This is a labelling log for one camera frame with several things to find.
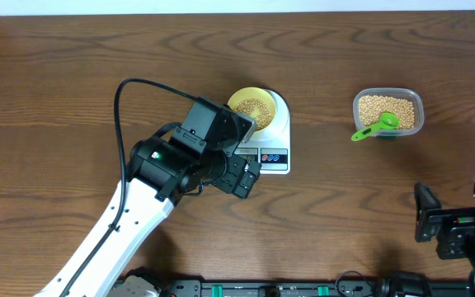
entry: green connector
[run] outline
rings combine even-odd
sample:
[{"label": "green connector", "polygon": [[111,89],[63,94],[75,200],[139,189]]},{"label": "green connector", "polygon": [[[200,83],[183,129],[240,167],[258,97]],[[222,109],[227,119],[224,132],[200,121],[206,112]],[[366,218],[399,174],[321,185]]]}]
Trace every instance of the green connector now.
[{"label": "green connector", "polygon": [[320,285],[318,287],[318,296],[329,296],[329,287]]},{"label": "green connector", "polygon": [[223,297],[222,285],[212,285],[212,297]]}]

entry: white scale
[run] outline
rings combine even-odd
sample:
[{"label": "white scale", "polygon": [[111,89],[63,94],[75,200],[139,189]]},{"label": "white scale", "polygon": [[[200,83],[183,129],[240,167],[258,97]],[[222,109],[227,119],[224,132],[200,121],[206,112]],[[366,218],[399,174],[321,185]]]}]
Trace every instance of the white scale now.
[{"label": "white scale", "polygon": [[289,108],[278,93],[265,90],[275,101],[276,113],[263,130],[254,132],[250,140],[238,145],[235,154],[261,164],[261,174],[290,172],[290,115]]}]

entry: white wall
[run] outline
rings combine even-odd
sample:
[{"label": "white wall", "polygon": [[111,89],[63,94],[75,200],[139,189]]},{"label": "white wall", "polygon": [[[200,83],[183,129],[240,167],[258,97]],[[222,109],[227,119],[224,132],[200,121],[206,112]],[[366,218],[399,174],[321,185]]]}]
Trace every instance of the white wall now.
[{"label": "white wall", "polygon": [[0,16],[475,10],[475,0],[0,0]]}]

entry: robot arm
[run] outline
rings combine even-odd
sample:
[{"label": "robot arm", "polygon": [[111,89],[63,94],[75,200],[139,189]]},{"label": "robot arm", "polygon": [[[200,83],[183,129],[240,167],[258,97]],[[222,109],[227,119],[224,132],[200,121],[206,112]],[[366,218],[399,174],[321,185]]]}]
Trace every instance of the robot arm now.
[{"label": "robot arm", "polygon": [[[119,100],[127,83],[146,83],[194,101],[183,124],[164,125],[139,141],[125,164]],[[108,294],[142,241],[183,196],[197,196],[204,185],[246,199],[261,165],[234,153],[256,130],[255,121],[204,97],[140,78],[124,80],[115,94],[115,128],[122,180],[111,203],[60,273],[37,295],[104,296]],[[169,141],[161,139],[167,133]],[[192,194],[195,188],[199,192]]]},{"label": "robot arm", "polygon": [[[173,210],[170,200],[153,198],[157,191],[138,179],[127,184],[125,210],[117,229],[107,238],[70,289],[74,296],[104,296],[124,270],[144,239]],[[120,183],[106,211],[96,222],[65,267],[36,297],[60,296],[91,250],[115,218],[120,202]]]},{"label": "robot arm", "polygon": [[418,243],[437,238],[437,255],[442,260],[468,258],[475,276],[475,207],[443,210],[430,188],[417,183],[414,189],[417,206]]}]

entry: green measuring spoon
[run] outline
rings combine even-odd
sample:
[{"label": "green measuring spoon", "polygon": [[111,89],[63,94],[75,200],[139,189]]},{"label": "green measuring spoon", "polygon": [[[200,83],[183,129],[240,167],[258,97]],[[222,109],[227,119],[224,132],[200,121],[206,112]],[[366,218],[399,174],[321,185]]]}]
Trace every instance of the green measuring spoon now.
[{"label": "green measuring spoon", "polygon": [[383,112],[383,114],[380,115],[378,123],[357,131],[353,136],[351,136],[351,141],[360,141],[377,133],[379,130],[395,130],[398,126],[399,119],[393,113]]}]

